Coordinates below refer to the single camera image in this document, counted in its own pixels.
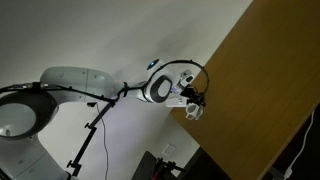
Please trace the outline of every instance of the robotic arm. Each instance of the robotic arm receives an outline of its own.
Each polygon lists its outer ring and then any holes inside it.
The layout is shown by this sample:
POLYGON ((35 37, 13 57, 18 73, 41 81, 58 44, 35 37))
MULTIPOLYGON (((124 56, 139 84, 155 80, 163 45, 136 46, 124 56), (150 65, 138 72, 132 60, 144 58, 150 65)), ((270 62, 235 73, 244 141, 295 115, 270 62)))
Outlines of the robotic arm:
POLYGON ((177 60, 164 64, 151 62, 148 80, 141 83, 118 83, 104 72, 76 67, 53 67, 41 76, 41 83, 13 85, 0 89, 0 180, 15 179, 76 179, 64 172, 38 140, 40 132, 67 102, 116 103, 120 96, 135 97, 144 102, 162 103, 168 107, 186 107, 188 119, 199 119, 205 106, 203 93, 190 85, 190 70, 177 73, 169 64, 193 61, 177 60), (181 95, 168 99, 170 93, 181 95))

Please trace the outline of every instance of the wooden table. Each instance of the wooden table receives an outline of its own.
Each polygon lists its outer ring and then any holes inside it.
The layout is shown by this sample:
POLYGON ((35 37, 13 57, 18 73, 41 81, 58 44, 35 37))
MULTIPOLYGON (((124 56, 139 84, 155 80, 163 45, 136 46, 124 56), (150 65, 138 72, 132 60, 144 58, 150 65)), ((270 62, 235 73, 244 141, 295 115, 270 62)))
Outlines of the wooden table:
POLYGON ((205 67, 202 118, 171 114, 232 179, 261 179, 320 100, 320 1, 255 0, 205 67))

